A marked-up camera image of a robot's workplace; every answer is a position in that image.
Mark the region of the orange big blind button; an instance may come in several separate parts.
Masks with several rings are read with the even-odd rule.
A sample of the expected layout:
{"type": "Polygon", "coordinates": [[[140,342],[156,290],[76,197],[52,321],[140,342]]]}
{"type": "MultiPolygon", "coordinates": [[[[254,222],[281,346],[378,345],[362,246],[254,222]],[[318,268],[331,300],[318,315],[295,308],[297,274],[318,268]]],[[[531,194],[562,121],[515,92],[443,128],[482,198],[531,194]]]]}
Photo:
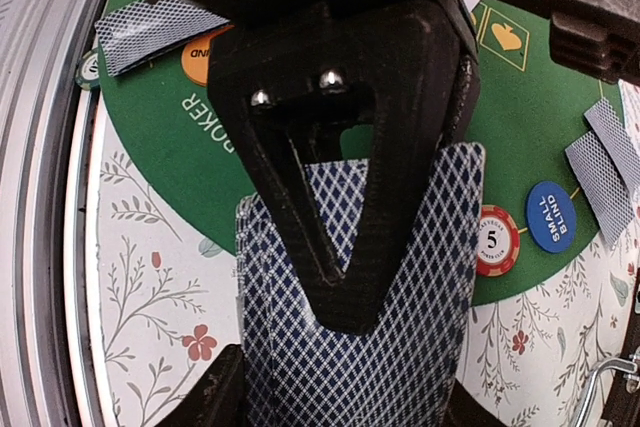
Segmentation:
{"type": "Polygon", "coordinates": [[[207,85],[211,42],[232,28],[233,25],[221,26],[185,45],[181,54],[181,66],[185,76],[191,82],[201,87],[207,85]]]}

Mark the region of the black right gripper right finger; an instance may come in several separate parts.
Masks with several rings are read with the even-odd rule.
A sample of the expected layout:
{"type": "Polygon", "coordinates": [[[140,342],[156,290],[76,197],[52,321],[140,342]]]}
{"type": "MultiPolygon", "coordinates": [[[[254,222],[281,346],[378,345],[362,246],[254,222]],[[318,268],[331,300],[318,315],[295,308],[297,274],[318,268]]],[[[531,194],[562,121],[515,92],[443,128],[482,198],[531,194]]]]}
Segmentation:
{"type": "Polygon", "coordinates": [[[443,427],[500,427],[500,420],[482,407],[463,386],[455,386],[442,421],[443,427]]]}

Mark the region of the blue small blind button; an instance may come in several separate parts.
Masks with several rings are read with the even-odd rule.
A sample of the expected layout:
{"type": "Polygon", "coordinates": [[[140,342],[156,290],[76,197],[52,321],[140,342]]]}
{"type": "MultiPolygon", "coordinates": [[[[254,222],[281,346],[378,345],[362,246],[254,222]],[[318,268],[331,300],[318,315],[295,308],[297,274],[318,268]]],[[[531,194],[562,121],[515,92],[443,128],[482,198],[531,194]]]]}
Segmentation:
{"type": "Polygon", "coordinates": [[[545,252],[560,254],[572,246],[577,214],[570,195],[559,184],[535,184],[526,199],[525,217],[531,237],[545,252]]]}

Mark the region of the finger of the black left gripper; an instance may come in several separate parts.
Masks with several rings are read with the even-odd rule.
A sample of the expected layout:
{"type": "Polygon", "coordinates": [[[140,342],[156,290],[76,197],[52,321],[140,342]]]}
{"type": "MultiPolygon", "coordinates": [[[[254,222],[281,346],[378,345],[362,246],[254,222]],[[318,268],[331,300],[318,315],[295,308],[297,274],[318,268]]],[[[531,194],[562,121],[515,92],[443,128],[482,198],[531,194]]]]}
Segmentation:
{"type": "Polygon", "coordinates": [[[428,0],[317,5],[213,43],[209,99],[323,327],[372,331],[405,259],[473,265],[480,173],[460,134],[477,93],[428,0]]]}

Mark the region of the blue checked card deck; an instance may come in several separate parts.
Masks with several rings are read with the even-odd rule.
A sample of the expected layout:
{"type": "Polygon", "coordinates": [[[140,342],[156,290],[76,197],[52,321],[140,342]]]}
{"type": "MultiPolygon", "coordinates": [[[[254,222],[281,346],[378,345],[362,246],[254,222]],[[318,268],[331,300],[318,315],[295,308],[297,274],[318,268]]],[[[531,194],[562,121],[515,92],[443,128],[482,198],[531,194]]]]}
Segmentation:
{"type": "Polygon", "coordinates": [[[374,329],[316,320],[264,202],[236,211],[246,416],[251,426],[437,426],[471,305],[485,151],[436,156],[399,270],[374,329]]]}

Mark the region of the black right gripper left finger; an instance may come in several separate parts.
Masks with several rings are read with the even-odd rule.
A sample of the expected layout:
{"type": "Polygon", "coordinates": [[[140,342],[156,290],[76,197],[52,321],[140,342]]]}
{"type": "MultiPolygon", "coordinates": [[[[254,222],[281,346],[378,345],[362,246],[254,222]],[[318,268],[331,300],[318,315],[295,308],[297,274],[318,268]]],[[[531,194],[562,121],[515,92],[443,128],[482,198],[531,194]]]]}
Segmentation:
{"type": "Polygon", "coordinates": [[[241,346],[227,345],[179,405],[164,418],[164,426],[246,426],[244,374],[241,346]]]}

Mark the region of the small chip stack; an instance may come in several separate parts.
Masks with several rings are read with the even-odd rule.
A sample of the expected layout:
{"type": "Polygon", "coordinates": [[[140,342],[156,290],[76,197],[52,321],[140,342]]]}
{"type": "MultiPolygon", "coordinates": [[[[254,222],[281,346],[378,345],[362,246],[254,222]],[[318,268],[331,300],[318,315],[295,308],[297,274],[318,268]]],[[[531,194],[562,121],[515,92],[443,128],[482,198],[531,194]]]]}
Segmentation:
{"type": "Polygon", "coordinates": [[[512,216],[497,205],[483,205],[476,271],[499,277],[514,267],[520,254],[520,234],[512,216]]]}

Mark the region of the dealt cards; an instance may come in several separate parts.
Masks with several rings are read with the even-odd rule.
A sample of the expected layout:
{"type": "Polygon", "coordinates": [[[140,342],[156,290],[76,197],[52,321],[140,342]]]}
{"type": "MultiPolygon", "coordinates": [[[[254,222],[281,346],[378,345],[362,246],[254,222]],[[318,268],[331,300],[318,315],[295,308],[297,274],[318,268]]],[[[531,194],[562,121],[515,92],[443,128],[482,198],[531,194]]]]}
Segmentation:
{"type": "Polygon", "coordinates": [[[95,24],[107,75],[118,76],[201,34],[230,24],[186,0],[136,0],[95,24]]]}
{"type": "Polygon", "coordinates": [[[607,246],[612,247],[634,217],[639,192],[639,152],[613,105],[600,99],[585,113],[589,130],[565,149],[607,246]]]}

